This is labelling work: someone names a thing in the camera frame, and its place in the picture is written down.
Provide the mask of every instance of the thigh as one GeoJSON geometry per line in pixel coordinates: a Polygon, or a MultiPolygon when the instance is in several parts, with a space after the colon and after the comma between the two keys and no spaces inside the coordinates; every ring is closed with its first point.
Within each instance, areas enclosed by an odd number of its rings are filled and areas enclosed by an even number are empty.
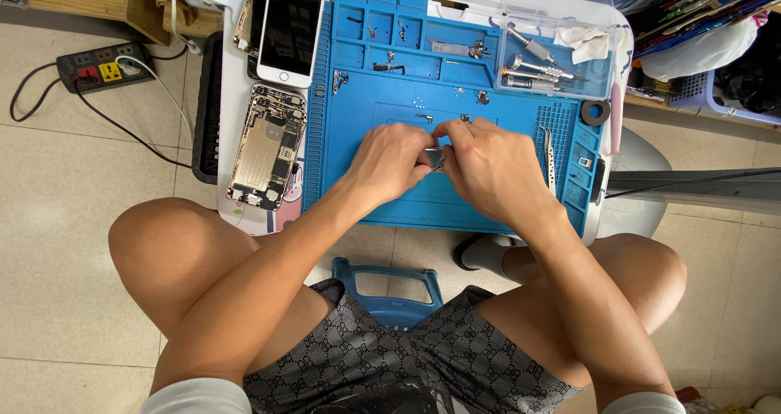
{"type": "MultiPolygon", "coordinates": [[[[122,213],[109,231],[109,250],[128,293],[167,338],[217,281],[274,237],[253,238],[217,211],[186,199],[144,202],[122,213]]],[[[301,285],[288,313],[249,371],[292,349],[334,308],[301,285]]]]}
{"type": "MultiPolygon", "coordinates": [[[[686,285],[686,266],[675,251],[633,234],[596,240],[589,249],[649,333],[669,318],[686,285]]],[[[508,250],[504,271],[513,278],[513,262],[529,258],[533,260],[528,248],[508,250]]],[[[539,275],[539,267],[530,263],[523,269],[528,283],[480,302],[475,310],[559,379],[577,387],[588,385],[591,378],[569,344],[554,296],[539,275]]]]}

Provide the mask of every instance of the tile floor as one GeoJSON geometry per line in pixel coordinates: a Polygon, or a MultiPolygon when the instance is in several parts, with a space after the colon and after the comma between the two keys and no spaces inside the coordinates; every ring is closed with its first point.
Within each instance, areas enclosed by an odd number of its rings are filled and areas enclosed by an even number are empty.
{"type": "MultiPolygon", "coordinates": [[[[28,71],[56,56],[119,42],[0,24],[2,103],[28,71]]],[[[200,58],[156,66],[194,120],[200,58]]],[[[28,110],[54,78],[50,69],[30,80],[17,107],[28,110]]],[[[143,83],[87,99],[161,153],[187,162],[185,125],[157,87],[143,83]]],[[[626,125],[675,170],[781,166],[778,145],[638,120],[626,125]]],[[[137,412],[164,340],[122,287],[106,233],[124,209],[143,200],[174,195],[213,208],[215,187],[157,159],[61,86],[23,123],[0,111],[0,161],[0,412],[137,412]],[[42,185],[47,189],[37,189],[42,185]]],[[[512,288],[488,272],[467,274],[452,264],[450,250],[465,235],[355,227],[307,283],[326,278],[329,261],[339,255],[354,263],[436,269],[445,299],[469,283],[496,293],[512,288]]],[[[673,385],[693,385],[720,404],[781,394],[781,219],[670,205],[654,238],[689,266],[683,302],[653,336],[673,385]]],[[[373,287],[391,294],[403,288],[373,287]]],[[[593,391],[556,412],[595,412],[593,391]]]]}

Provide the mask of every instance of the sock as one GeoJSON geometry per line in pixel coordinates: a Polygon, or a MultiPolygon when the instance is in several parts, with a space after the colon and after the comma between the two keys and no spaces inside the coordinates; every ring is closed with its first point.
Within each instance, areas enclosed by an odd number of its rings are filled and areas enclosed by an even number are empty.
{"type": "Polygon", "coordinates": [[[461,261],[468,268],[488,269],[500,277],[507,278],[502,268],[504,252],[510,248],[521,246],[526,246],[522,240],[501,234],[488,234],[465,249],[461,261]]]}

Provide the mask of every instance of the white cable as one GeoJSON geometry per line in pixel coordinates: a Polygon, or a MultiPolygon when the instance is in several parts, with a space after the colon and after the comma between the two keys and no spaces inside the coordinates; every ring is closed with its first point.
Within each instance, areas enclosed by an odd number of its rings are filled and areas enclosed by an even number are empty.
{"type": "Polygon", "coordinates": [[[173,36],[176,39],[184,42],[184,44],[190,48],[191,53],[195,55],[203,54],[203,50],[198,46],[197,43],[193,42],[192,40],[188,40],[184,38],[184,36],[181,36],[179,33],[177,33],[177,0],[171,0],[171,33],[173,33],[173,36]]]}
{"type": "Polygon", "coordinates": [[[184,115],[184,111],[182,110],[182,108],[179,105],[179,103],[177,102],[177,100],[173,97],[173,95],[171,95],[171,91],[168,90],[166,85],[162,81],[160,81],[160,78],[157,77],[157,74],[155,74],[155,72],[152,71],[151,68],[149,68],[149,66],[146,63],[143,63],[142,61],[140,61],[140,60],[138,60],[138,59],[136,59],[134,57],[131,57],[129,55],[118,55],[118,56],[116,56],[114,61],[116,62],[117,65],[120,66],[120,68],[123,71],[125,70],[125,67],[128,67],[128,66],[130,66],[131,68],[134,68],[134,67],[132,65],[126,65],[126,64],[120,63],[120,59],[129,59],[129,60],[135,61],[139,65],[143,66],[147,71],[149,71],[149,73],[157,80],[157,83],[160,83],[160,86],[162,86],[162,89],[166,91],[166,94],[168,94],[168,96],[171,98],[171,101],[173,101],[173,104],[177,107],[177,109],[179,109],[179,113],[181,113],[182,117],[184,117],[184,121],[187,122],[187,124],[188,124],[188,137],[190,138],[190,146],[191,146],[193,144],[193,132],[194,132],[193,125],[190,122],[190,119],[188,118],[188,116],[184,115]]]}

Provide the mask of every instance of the white shirt sleeve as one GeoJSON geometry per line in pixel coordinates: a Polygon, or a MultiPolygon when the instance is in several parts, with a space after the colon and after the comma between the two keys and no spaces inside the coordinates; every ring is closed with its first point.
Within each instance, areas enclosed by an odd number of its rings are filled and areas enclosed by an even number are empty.
{"type": "Polygon", "coordinates": [[[678,399],[667,394],[632,393],[613,401],[602,414],[686,414],[678,399]]]}
{"type": "Polygon", "coordinates": [[[142,414],[251,414],[244,390],[225,379],[200,377],[176,382],[149,396],[142,414]]]}

